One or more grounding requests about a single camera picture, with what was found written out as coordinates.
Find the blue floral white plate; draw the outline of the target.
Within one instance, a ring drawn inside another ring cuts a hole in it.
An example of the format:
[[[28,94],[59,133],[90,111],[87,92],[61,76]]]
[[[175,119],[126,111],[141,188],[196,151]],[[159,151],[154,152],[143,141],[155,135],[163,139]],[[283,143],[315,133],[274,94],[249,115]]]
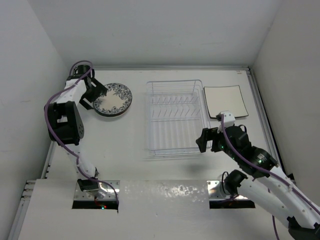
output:
[[[100,96],[92,104],[95,112],[109,115],[126,112],[133,100],[131,90],[121,83],[108,83],[105,87],[107,94]]]

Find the dark teal glazed plate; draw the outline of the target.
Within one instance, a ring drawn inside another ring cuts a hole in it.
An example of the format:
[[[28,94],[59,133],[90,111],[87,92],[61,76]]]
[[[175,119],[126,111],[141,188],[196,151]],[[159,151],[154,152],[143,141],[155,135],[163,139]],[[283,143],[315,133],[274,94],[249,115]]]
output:
[[[126,112],[120,112],[120,113],[117,113],[117,114],[105,114],[105,113],[102,113],[102,112],[96,112],[100,117],[103,117],[103,118],[119,118],[123,115],[126,114]]]

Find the square beige plate black rim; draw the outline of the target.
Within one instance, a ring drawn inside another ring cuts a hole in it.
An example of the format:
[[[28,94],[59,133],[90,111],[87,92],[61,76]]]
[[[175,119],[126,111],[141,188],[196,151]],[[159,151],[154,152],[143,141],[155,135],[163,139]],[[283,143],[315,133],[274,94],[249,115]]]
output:
[[[239,85],[203,88],[208,115],[216,119],[220,112],[229,111],[235,118],[249,116]]]

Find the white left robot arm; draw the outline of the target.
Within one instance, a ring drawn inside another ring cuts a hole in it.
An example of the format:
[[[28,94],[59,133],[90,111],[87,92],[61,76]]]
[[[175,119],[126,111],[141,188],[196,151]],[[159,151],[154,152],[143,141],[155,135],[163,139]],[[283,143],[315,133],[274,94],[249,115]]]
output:
[[[77,173],[77,184],[82,192],[95,199],[103,199],[108,185],[98,178],[99,172],[81,147],[85,127],[78,110],[107,94],[107,88],[95,79],[93,64],[81,60],[73,64],[63,90],[49,98],[44,106],[44,118],[49,137],[63,148]]]

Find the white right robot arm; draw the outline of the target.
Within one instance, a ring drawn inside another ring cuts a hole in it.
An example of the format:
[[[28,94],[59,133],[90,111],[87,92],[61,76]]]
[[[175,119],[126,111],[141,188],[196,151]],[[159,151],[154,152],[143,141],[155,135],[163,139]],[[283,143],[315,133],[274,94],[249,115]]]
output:
[[[287,228],[295,240],[320,238],[320,208],[286,176],[277,161],[264,149],[253,146],[239,126],[204,128],[195,141],[200,152],[224,152],[238,166],[221,178],[223,196],[249,198]]]

